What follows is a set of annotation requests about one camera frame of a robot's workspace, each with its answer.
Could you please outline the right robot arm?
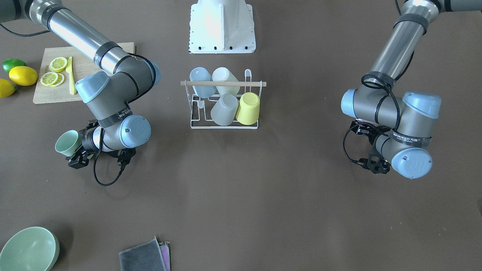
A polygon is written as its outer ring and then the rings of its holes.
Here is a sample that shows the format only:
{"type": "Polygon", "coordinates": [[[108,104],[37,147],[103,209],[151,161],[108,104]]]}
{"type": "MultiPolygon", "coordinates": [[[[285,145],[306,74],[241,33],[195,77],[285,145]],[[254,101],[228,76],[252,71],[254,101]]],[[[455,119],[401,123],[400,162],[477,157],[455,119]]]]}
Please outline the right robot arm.
{"type": "Polygon", "coordinates": [[[109,40],[60,0],[2,0],[1,22],[28,19],[57,34],[100,68],[76,82],[75,88],[95,120],[74,131],[73,151],[65,152],[68,165],[83,168],[101,152],[126,166],[151,136],[147,119],[135,115],[131,102],[146,94],[161,78],[158,66],[131,55],[109,40]]]}

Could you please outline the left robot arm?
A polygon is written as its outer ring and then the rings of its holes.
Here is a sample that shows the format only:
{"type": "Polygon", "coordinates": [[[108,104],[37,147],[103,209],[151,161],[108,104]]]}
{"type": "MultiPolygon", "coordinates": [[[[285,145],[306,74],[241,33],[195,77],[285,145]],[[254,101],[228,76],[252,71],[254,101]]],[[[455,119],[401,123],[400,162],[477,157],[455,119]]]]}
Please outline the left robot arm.
{"type": "Polygon", "coordinates": [[[396,97],[393,89],[411,64],[417,43],[440,13],[480,11],[481,7],[480,0],[396,3],[399,18],[391,36],[360,86],[346,91],[341,100],[342,112],[354,118],[348,132],[366,136],[371,146],[366,158],[348,158],[351,163],[374,174],[393,169],[412,180],[427,175],[433,165],[427,147],[441,97],[419,91],[396,97]]]}

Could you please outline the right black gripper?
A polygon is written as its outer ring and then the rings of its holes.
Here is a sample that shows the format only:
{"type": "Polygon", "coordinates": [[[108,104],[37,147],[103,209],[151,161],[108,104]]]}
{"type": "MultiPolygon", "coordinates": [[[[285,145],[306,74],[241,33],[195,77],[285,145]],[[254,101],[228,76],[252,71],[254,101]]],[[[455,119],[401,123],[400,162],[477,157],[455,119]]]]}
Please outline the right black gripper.
{"type": "Polygon", "coordinates": [[[68,157],[68,166],[80,169],[89,165],[89,161],[98,153],[99,148],[94,143],[94,132],[97,128],[84,128],[79,130],[81,138],[80,150],[68,157]]]}

